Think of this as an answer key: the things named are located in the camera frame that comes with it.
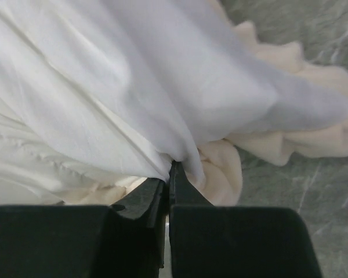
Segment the grey pillowcase with cream ruffle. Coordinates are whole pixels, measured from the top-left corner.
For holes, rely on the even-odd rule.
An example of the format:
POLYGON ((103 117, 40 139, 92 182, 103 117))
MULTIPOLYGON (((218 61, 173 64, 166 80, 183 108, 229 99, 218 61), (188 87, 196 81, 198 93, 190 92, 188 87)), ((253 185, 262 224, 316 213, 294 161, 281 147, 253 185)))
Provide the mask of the grey pillowcase with cream ruffle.
POLYGON ((112 204, 178 161, 232 206, 239 149, 348 156, 348 72, 218 1, 0 1, 0 204, 112 204))

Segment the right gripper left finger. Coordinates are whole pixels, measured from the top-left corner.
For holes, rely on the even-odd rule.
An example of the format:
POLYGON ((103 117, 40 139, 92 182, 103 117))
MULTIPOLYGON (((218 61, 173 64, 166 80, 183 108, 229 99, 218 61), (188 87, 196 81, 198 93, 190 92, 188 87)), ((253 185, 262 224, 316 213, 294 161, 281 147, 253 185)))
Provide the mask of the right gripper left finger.
POLYGON ((158 277, 165 194, 147 179, 110 206, 0 206, 0 277, 158 277))

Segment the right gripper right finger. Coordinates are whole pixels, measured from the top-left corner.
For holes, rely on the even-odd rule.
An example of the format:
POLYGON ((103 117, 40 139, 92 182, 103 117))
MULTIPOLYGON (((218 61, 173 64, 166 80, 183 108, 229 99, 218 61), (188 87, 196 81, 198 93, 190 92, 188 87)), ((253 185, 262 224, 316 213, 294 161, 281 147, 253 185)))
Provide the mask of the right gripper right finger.
POLYGON ((169 180, 173 277, 321 277, 307 227, 283 207, 214 206, 173 162, 169 180))

